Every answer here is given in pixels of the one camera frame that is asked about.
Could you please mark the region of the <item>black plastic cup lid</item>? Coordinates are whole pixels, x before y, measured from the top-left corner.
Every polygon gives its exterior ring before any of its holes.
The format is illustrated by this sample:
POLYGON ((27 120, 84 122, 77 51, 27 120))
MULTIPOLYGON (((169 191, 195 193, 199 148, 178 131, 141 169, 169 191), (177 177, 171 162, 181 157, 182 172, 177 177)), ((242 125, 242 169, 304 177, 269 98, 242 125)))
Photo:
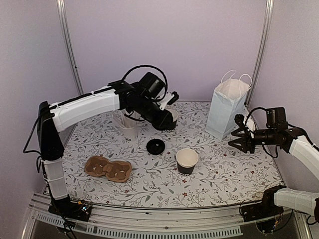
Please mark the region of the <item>black plastic cup lid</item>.
POLYGON ((165 143, 161 139, 151 139, 147 143, 146 149, 152 155, 159 155, 165 150, 165 143))

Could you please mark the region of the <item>black paper coffee cup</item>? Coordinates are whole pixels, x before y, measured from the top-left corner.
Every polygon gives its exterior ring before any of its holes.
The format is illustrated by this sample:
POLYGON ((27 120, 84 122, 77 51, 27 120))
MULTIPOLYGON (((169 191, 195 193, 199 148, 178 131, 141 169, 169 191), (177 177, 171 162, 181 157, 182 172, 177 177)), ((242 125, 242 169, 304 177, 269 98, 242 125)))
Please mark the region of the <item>black paper coffee cup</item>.
POLYGON ((199 160, 197 152, 190 148, 184 148, 179 150, 175 158, 177 161, 178 171, 185 176, 192 174, 199 160))

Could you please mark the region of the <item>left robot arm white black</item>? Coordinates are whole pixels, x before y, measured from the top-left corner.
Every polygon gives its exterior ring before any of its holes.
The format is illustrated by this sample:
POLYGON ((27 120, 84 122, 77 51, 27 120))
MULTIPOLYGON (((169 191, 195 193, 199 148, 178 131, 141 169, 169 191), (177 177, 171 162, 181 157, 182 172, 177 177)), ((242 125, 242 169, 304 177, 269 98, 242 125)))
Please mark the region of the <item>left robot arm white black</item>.
POLYGON ((138 66, 130 69, 120 80, 109 83, 98 90, 78 97, 49 104, 39 105, 38 116, 32 127, 37 132, 39 154, 43 161, 45 181, 49 186, 55 208, 63 216, 74 212, 74 205, 67 200, 62 160, 64 146, 59 133, 80 121, 115 110, 136 112, 158 130, 167 129, 173 122, 172 114, 166 106, 172 105, 179 98, 176 91, 168 92, 165 75, 147 72, 139 81, 126 82, 126 77, 138 66))

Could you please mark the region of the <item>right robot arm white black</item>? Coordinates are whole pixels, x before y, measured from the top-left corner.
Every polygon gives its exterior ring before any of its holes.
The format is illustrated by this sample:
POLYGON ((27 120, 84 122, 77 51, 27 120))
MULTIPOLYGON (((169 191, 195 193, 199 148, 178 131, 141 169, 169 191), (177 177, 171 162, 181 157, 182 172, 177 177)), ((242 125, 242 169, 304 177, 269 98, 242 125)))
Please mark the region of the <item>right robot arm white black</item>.
MULTIPOLYGON (((235 140, 228 144, 244 153, 254 153, 260 145, 275 146, 298 159, 315 177, 319 176, 319 148, 310 140, 307 132, 287 122, 284 107, 263 109, 267 123, 265 129, 256 129, 249 116, 237 114, 238 128, 231 134, 235 140)), ((300 211, 319 219, 319 195, 290 189, 279 185, 264 191, 260 203, 240 209, 245 222, 259 220, 281 214, 284 208, 300 211)))

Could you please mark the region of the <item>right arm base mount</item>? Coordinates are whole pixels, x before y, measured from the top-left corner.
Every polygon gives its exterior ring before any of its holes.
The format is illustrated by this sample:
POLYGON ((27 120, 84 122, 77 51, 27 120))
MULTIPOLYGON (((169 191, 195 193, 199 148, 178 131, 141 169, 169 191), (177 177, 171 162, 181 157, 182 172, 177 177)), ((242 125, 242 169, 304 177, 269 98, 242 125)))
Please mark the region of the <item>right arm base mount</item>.
POLYGON ((278 207, 265 200, 258 203, 246 199, 242 201, 239 206, 239 213, 244 222, 257 222, 265 218, 274 217, 276 215, 279 216, 278 219, 270 219, 257 223, 257 229, 264 234, 273 233, 275 231, 282 219, 283 212, 283 207, 278 207))

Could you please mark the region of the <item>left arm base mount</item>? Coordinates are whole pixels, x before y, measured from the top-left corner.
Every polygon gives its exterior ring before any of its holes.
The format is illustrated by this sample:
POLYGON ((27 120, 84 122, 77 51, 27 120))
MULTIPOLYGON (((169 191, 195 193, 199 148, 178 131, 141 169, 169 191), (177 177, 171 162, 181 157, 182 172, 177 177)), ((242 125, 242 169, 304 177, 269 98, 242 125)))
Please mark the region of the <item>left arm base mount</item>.
POLYGON ((76 219, 88 222, 91 216, 92 205, 84 200, 71 202, 69 198, 51 200, 48 211, 68 219, 76 219))

